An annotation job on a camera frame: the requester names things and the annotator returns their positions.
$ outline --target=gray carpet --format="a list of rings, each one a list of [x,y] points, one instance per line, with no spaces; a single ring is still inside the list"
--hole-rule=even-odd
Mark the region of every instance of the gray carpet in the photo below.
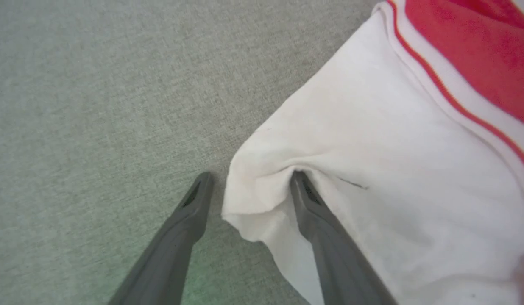
[[[104,304],[196,174],[183,304],[304,304],[220,219],[241,143],[376,0],[0,0],[0,305]]]

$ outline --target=white towel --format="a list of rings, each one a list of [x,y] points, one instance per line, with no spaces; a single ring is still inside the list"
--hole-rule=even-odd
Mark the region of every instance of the white towel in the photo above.
[[[234,156],[223,218],[322,293],[289,178],[305,170],[402,305],[519,304],[524,196],[500,156],[423,89],[374,15]]]

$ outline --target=dark mark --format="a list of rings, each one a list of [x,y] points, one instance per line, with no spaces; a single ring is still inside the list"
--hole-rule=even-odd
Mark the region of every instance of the dark mark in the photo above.
[[[365,189],[366,191],[369,189],[369,186],[361,186],[361,185],[359,185],[358,183],[353,183],[353,182],[351,182],[351,181],[347,181],[347,180],[345,180],[345,179],[343,179],[343,178],[339,178],[339,180],[341,180],[341,181],[343,181],[343,182],[347,182],[347,183],[349,183],[350,185],[354,185],[355,187],[359,187],[359,188],[361,188],[361,189]]]

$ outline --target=towel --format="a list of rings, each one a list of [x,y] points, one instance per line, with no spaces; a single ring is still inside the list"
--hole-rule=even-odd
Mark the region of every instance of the towel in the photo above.
[[[398,303],[524,303],[524,117],[505,108],[524,94],[493,102],[434,47],[437,35],[402,27],[406,6],[379,4],[247,139],[223,218],[324,304],[288,189],[303,170]]]

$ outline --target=orange stripe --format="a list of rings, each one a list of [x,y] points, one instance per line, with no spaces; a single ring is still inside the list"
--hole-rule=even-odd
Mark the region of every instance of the orange stripe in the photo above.
[[[508,147],[510,147],[514,151],[514,153],[516,155],[518,155],[518,158],[520,158],[520,160],[524,164],[524,152],[520,149],[520,147],[518,147],[518,145],[516,145],[514,143],[514,141],[512,141],[507,135],[502,133],[499,129],[497,129],[496,127],[490,125],[488,122],[482,120],[481,118],[475,116],[474,114],[469,112],[467,109],[465,109],[462,105],[460,105],[460,103],[454,98],[454,96],[452,96],[452,94],[450,94],[448,89],[444,86],[443,82],[437,76],[435,71],[433,71],[433,68],[430,66],[430,64],[420,54],[418,54],[415,50],[413,50],[413,48],[411,48],[411,46],[409,46],[409,44],[407,44],[407,42],[401,36],[401,33],[398,30],[398,19],[397,19],[397,14],[398,14],[397,11],[398,10],[396,8],[396,4],[394,2],[392,2],[392,0],[388,0],[388,3],[390,4],[390,6],[392,6],[392,9],[394,11],[394,31],[396,32],[396,37],[398,38],[398,41],[402,44],[402,46],[405,48],[405,50],[407,50],[407,52],[409,52],[409,54],[419,64],[422,65],[424,70],[428,73],[428,75],[431,78],[431,80],[435,83],[435,85],[437,86],[439,91],[446,98],[446,100],[450,103],[450,105],[453,106],[454,109],[458,110],[458,112],[460,112],[463,116],[465,116],[468,119],[472,120],[473,122],[481,125],[486,130],[490,131],[491,133],[493,133],[494,135],[499,137],[499,139],[504,141],[504,143],[506,145],[508,145]]]

